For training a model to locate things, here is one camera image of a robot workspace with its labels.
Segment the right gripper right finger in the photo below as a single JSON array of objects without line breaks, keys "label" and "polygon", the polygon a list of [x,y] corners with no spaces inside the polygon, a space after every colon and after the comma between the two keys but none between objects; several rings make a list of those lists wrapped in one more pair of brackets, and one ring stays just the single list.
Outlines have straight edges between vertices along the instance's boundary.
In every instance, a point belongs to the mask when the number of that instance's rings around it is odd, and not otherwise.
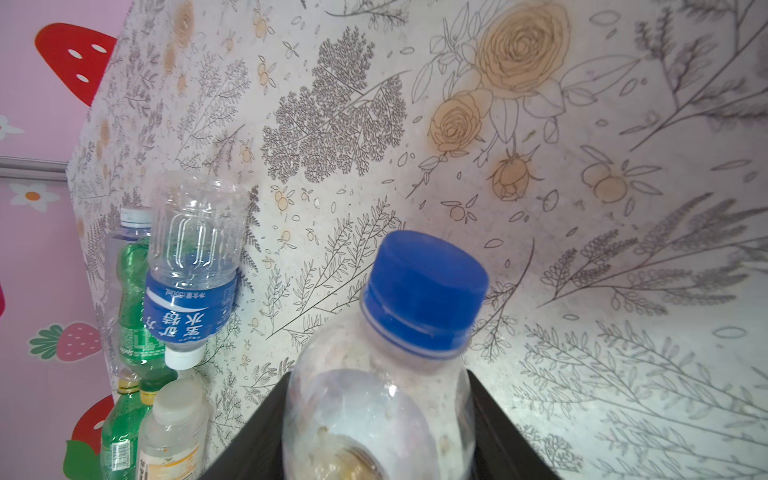
[{"label": "right gripper right finger", "polygon": [[503,412],[481,381],[468,371],[474,405],[476,448],[472,480],[560,480]]}]

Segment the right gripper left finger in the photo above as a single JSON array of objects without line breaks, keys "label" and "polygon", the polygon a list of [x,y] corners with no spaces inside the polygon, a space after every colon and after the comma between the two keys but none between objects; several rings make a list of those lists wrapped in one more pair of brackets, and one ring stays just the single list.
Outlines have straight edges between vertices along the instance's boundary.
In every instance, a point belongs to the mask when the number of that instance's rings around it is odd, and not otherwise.
[{"label": "right gripper left finger", "polygon": [[282,430],[286,373],[201,480],[283,480]]}]

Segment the clear bottle yellow label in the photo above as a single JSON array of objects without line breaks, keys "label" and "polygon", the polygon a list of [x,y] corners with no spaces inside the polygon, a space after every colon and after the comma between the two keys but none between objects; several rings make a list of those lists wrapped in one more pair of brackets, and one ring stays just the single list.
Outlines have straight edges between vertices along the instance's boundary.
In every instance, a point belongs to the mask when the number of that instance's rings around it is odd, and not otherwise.
[{"label": "clear bottle yellow label", "polygon": [[139,429],[136,478],[199,478],[210,413],[203,387],[196,381],[179,379],[164,385]]}]

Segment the clear bottle blue cap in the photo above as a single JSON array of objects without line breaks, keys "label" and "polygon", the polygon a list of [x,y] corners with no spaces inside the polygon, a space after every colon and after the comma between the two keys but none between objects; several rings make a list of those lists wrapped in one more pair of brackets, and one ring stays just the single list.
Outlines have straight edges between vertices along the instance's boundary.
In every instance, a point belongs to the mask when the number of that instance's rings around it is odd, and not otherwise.
[{"label": "clear bottle blue cap", "polygon": [[476,446],[462,354],[489,286],[437,237],[381,242],[358,304],[303,347],[286,392],[289,479],[466,479]]}]

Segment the clear bottle blue label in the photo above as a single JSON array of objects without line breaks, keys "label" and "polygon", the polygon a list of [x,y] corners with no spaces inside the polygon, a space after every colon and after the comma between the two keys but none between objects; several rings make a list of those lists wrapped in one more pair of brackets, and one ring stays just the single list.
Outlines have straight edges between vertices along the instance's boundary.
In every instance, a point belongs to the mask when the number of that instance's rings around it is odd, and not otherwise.
[{"label": "clear bottle blue label", "polygon": [[197,172],[162,174],[153,194],[143,320],[165,364],[189,370],[228,322],[237,292],[248,194]]}]

